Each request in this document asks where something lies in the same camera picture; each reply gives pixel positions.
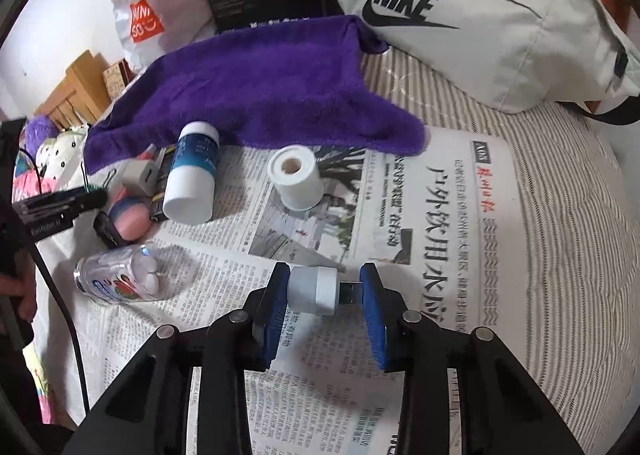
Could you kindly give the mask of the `person's hand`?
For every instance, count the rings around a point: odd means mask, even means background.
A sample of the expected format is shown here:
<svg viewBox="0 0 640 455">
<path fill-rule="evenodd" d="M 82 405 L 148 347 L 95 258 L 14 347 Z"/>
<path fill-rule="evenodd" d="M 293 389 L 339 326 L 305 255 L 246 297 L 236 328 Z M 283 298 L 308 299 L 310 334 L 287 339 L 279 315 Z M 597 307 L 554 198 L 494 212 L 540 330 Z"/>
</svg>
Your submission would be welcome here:
<svg viewBox="0 0 640 455">
<path fill-rule="evenodd" d="M 15 256 L 17 275 L 1 274 L 2 296 L 17 297 L 17 314 L 27 323 L 32 323 L 37 313 L 35 264 L 26 251 Z"/>
</svg>

